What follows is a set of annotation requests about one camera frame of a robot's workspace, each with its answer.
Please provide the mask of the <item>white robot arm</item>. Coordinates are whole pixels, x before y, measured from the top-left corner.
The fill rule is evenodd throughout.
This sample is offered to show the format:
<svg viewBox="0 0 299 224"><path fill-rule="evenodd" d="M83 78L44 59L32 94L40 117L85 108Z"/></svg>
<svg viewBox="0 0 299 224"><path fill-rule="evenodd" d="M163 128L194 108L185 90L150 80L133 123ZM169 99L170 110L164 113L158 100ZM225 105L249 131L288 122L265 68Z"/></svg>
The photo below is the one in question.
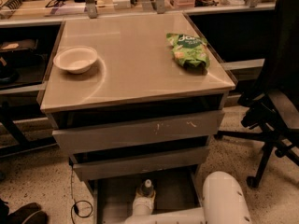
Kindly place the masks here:
<svg viewBox="0 0 299 224"><path fill-rule="evenodd" d="M217 171L203 185L202 207L153 214L156 191L147 179L135 192L124 224L252 224L244 193L231 175Z"/></svg>

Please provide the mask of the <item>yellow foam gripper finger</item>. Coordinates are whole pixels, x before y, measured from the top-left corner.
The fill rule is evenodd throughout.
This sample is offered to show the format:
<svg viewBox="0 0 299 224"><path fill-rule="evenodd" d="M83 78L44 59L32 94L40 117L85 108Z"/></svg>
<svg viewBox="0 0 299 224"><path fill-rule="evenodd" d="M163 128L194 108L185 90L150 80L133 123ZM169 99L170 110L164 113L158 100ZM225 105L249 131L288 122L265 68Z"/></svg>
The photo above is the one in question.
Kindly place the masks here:
<svg viewBox="0 0 299 224"><path fill-rule="evenodd" d="M135 193L136 198L149 198L154 199L155 198L155 191L154 190L141 190L138 189Z"/></svg>

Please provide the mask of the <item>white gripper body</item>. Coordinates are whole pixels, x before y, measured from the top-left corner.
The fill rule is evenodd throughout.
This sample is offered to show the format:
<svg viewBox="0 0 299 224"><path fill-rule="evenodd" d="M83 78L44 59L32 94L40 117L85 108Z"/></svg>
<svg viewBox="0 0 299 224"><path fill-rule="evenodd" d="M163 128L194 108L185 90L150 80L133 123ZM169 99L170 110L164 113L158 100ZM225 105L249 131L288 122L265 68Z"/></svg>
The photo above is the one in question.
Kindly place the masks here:
<svg viewBox="0 0 299 224"><path fill-rule="evenodd" d="M154 199L136 196L133 201L133 216L149 216L154 209Z"/></svg>

